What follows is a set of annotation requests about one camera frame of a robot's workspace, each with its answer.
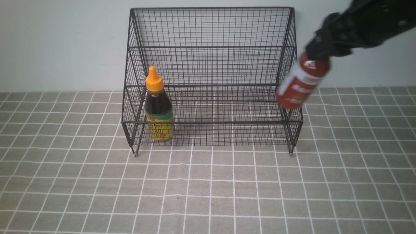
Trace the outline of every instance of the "bottle label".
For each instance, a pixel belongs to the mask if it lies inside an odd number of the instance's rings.
[[[157,141],[166,141],[173,137],[175,126],[173,122],[172,109],[164,115],[151,115],[146,112],[147,121],[149,122],[150,134]]]
[[[278,95],[291,103],[303,103],[319,84],[322,77],[307,74],[296,62],[279,87]]]

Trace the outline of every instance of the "wire basket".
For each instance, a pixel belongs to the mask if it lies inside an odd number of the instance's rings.
[[[131,149],[287,144],[293,153],[302,110],[282,108],[275,90],[296,59],[290,7],[131,9],[121,121]],[[144,111],[149,66],[173,105],[166,142],[152,139]]]

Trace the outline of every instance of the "green label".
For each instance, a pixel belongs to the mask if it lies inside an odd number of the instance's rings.
[[[166,141],[173,137],[174,125],[166,122],[173,122],[173,112],[168,111],[164,115],[151,115],[146,112],[149,122],[150,134],[157,141]]]

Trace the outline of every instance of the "white label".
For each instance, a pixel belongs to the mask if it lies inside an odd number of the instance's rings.
[[[295,79],[295,77],[298,78],[298,80],[302,83],[308,84],[308,85],[317,85],[319,84],[322,77],[315,77],[307,74],[299,65],[299,61],[296,61],[296,63],[293,65],[292,69],[290,70],[287,77],[283,80],[282,84],[279,87],[278,94],[283,95],[289,85],[292,83],[292,81]]]

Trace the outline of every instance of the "white wall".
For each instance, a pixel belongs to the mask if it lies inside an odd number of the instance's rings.
[[[0,92],[121,90],[132,7],[291,6],[298,52],[349,0],[0,0]],[[333,59],[322,86],[416,85],[416,29]]]

